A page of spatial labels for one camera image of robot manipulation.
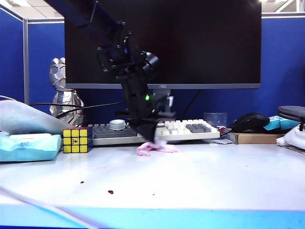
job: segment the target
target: white desk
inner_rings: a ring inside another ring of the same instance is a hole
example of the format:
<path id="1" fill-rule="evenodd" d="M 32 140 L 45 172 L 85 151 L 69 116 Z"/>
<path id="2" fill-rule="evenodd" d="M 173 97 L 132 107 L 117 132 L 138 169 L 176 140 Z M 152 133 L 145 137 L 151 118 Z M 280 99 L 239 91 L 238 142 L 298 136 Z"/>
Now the white desk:
<path id="1" fill-rule="evenodd" d="M 182 152 L 150 157 L 137 156 L 135 146 L 99 147 L 2 164 L 0 182 L 105 228 L 261 229 L 281 228 L 280 220 L 283 228 L 305 228 L 305 155 L 276 145 L 178 146 Z M 9 197 L 0 202 L 0 225 L 77 227 Z"/>

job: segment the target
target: rubik's cube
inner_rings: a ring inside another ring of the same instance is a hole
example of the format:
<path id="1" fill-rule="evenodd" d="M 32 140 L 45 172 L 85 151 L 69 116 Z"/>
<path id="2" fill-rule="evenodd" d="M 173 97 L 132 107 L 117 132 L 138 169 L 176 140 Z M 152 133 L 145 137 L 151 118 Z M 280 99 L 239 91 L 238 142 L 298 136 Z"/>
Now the rubik's cube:
<path id="1" fill-rule="evenodd" d="M 88 153 L 92 149 L 92 127 L 72 127 L 63 130 L 64 153 Z"/>

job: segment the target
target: keyboard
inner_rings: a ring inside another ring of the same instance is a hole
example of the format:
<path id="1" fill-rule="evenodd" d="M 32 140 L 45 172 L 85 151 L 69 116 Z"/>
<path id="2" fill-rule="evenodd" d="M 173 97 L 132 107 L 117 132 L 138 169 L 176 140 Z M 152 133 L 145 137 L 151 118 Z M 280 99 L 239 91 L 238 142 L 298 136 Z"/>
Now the keyboard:
<path id="1" fill-rule="evenodd" d="M 120 130 L 113 130 L 110 124 L 95 124 L 93 127 L 93 145 L 119 145 L 146 142 L 128 123 Z M 156 136 L 164 141 L 183 141 L 195 139 L 219 138 L 220 132 L 203 119 L 163 121 L 158 123 Z"/>

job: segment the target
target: black mouse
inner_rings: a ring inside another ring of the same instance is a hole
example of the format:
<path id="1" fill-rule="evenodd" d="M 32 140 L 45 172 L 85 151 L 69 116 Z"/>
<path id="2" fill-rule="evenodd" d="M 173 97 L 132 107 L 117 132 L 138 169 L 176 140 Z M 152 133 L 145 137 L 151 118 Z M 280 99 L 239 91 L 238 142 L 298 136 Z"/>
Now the black mouse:
<path id="1" fill-rule="evenodd" d="M 255 130 L 264 127 L 270 119 L 259 113 L 248 113 L 240 116 L 229 125 L 233 132 L 243 132 L 245 130 Z"/>

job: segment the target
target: glass cup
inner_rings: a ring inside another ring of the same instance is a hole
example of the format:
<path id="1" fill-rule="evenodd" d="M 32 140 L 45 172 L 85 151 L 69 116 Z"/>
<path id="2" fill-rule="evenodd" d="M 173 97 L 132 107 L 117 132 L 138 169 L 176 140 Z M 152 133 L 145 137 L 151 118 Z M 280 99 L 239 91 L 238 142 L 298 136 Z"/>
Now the glass cup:
<path id="1" fill-rule="evenodd" d="M 204 113 L 203 119 L 210 125 L 223 128 L 227 126 L 227 113 Z"/>

